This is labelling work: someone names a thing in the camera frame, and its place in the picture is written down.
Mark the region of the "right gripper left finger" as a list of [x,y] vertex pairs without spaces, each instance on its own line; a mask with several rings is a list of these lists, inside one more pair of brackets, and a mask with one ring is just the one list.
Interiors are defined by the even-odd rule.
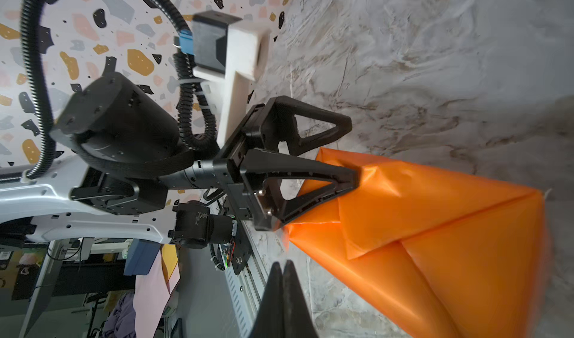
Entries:
[[273,263],[259,311],[249,338],[284,337],[283,273],[278,262]]

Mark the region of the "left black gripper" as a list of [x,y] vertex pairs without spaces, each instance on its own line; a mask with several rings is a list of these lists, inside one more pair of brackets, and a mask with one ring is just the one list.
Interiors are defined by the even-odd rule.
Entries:
[[[252,107],[223,148],[197,154],[190,167],[161,177],[169,189],[222,189],[231,212],[274,231],[355,190],[354,169],[294,157],[341,139],[351,118],[280,96]],[[280,143],[288,153],[278,154]]]

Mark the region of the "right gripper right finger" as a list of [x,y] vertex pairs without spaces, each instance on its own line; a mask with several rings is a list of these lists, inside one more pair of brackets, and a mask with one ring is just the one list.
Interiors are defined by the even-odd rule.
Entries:
[[283,325],[287,338],[318,338],[306,299],[291,260],[283,270]]

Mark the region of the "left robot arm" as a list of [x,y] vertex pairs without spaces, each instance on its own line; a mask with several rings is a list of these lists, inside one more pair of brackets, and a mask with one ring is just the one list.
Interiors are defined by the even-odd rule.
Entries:
[[304,154],[352,128],[346,115],[281,96],[252,107],[223,146],[190,151],[176,121],[124,75],[73,95],[54,133],[77,154],[36,180],[1,171],[1,248],[80,237],[189,248],[275,231],[359,185],[354,169]]

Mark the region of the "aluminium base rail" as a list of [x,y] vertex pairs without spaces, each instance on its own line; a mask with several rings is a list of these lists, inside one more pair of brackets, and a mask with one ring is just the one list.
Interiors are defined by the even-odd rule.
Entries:
[[251,229],[244,224],[230,266],[224,272],[236,314],[239,337],[249,337],[268,279]]

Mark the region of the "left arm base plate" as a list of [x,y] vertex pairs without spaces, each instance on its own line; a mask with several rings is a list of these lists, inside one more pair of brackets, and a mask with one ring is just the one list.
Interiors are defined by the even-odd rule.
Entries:
[[230,241],[209,244],[211,261],[216,269],[225,271],[231,268],[239,275],[248,267],[248,261],[254,254],[248,233],[241,221],[232,219]]

